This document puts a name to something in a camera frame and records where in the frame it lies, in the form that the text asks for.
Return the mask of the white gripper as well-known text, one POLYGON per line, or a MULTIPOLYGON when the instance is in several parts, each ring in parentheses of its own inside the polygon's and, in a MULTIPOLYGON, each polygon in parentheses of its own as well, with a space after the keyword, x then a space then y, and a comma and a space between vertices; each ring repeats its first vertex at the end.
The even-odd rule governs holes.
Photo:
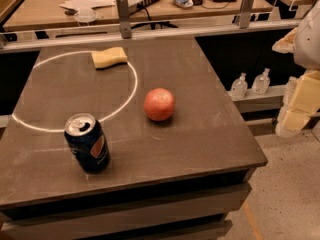
POLYGON ((279 137, 291 138, 299 134, 320 109, 320 72, 308 71, 299 79, 290 76, 285 85, 283 104, 275 132, 279 137))

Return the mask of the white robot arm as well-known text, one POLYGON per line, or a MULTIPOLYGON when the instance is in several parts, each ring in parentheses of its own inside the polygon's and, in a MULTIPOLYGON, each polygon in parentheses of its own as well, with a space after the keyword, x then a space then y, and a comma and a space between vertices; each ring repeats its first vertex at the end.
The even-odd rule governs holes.
POLYGON ((293 137, 320 109, 320 1, 298 27, 275 42, 272 50, 292 53, 294 62, 306 69, 299 78, 289 78, 277 118, 276 134, 293 137))

